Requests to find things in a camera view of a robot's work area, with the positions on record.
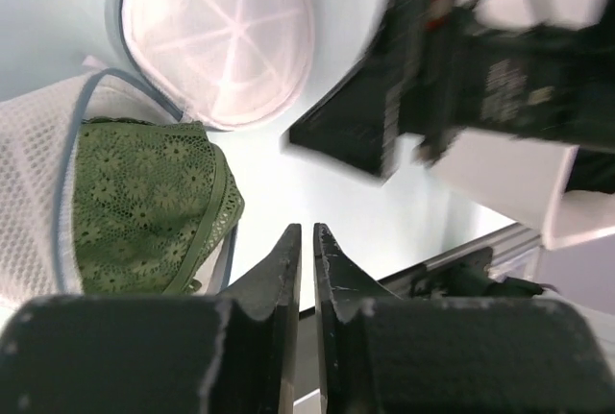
green lace fabric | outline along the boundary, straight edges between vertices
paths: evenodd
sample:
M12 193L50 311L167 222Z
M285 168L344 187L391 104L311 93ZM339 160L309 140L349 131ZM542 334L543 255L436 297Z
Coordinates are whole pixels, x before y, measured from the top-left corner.
M82 125L73 231L86 293L188 293L243 207L201 123Z

mesh laundry bag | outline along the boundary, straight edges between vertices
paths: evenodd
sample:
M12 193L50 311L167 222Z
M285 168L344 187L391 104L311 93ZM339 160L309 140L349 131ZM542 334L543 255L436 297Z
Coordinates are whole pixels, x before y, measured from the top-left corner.
M82 292L75 241L83 241L84 234L79 227L73 236L72 207L82 120L128 113L142 121L171 125L178 122L181 113L148 85L113 69L71 78L0 103L0 110L12 113L0 124L0 305L15 307L36 296ZM217 204L233 206L228 197L234 195L236 208L240 197L237 200L234 182L228 179L226 161L221 161L220 169L226 177ZM216 252L228 226L236 222L220 211L209 219L211 230L203 240L207 249L192 263L191 277L206 256ZM96 280L96 276L87 279Z
M309 0L122 0L127 50L187 117L219 130L271 119L306 81Z

green lace bra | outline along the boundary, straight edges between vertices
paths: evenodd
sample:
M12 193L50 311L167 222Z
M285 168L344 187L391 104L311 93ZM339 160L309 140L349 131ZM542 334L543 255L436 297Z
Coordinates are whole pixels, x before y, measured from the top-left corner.
M188 293L244 201L201 123L82 125L73 232L86 293Z

red component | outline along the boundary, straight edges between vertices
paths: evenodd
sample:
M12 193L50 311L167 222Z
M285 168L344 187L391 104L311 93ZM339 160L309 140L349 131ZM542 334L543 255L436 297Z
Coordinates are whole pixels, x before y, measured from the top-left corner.
M428 10L430 21L427 24L428 30L433 30L446 21L446 17L455 4L454 0L431 0Z

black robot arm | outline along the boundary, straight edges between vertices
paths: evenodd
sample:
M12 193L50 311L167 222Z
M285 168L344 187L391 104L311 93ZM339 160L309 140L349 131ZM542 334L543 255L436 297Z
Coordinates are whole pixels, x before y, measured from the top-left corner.
M418 134L437 162L472 128L615 151L615 0L595 25L523 32L476 19L480 0L388 0L351 72L288 132L291 144L381 178L394 171L396 138Z

